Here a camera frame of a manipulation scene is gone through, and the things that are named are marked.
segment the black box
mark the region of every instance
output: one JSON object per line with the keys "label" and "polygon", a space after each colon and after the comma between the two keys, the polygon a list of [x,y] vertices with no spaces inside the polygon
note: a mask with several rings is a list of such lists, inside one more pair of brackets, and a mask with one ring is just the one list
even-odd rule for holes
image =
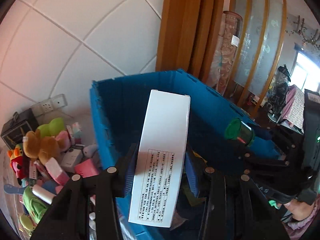
{"label": "black box", "polygon": [[1,131],[1,138],[9,149],[14,149],[18,143],[22,143],[22,138],[29,131],[35,131],[39,124],[31,109],[23,111],[21,114],[15,112],[13,118],[6,122]]}

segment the green plush toy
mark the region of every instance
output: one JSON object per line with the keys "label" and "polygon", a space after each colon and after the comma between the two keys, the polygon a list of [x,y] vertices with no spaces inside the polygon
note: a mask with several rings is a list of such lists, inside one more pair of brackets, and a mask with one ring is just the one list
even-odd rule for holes
{"label": "green plush toy", "polygon": [[22,195],[23,203],[28,210],[32,220],[35,223],[39,223],[44,213],[49,208],[47,203],[44,203],[41,199],[32,193],[30,186],[27,186]]}
{"label": "green plush toy", "polygon": [[64,131],[66,128],[64,126],[64,121],[61,117],[53,119],[48,124],[43,124],[38,127],[38,129],[41,131],[41,138],[46,136],[56,136],[61,131]]}

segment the pink box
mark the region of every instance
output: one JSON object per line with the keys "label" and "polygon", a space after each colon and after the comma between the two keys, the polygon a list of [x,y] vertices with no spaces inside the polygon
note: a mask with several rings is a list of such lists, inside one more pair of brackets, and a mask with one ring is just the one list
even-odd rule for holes
{"label": "pink box", "polygon": [[50,158],[48,162],[45,164],[45,167],[50,176],[59,185],[64,186],[70,179],[68,174],[60,167],[55,158]]}
{"label": "pink box", "polygon": [[81,175],[83,178],[91,177],[99,174],[98,169],[94,165],[91,159],[84,161],[75,166],[76,174]]}

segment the white cylinder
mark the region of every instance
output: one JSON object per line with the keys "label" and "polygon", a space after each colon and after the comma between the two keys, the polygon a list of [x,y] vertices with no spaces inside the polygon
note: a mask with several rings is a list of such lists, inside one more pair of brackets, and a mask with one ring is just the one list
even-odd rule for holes
{"label": "white cylinder", "polygon": [[42,199],[44,202],[51,204],[53,198],[56,196],[51,192],[45,190],[44,188],[40,187],[39,185],[34,185],[32,188],[33,194],[35,194],[38,198]]}

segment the white box with label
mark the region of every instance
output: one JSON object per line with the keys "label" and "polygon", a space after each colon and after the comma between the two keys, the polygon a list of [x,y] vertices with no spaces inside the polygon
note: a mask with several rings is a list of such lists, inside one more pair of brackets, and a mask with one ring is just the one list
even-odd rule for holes
{"label": "white box with label", "polygon": [[132,187],[129,222],[170,227],[187,143],[190,97],[151,90]]}

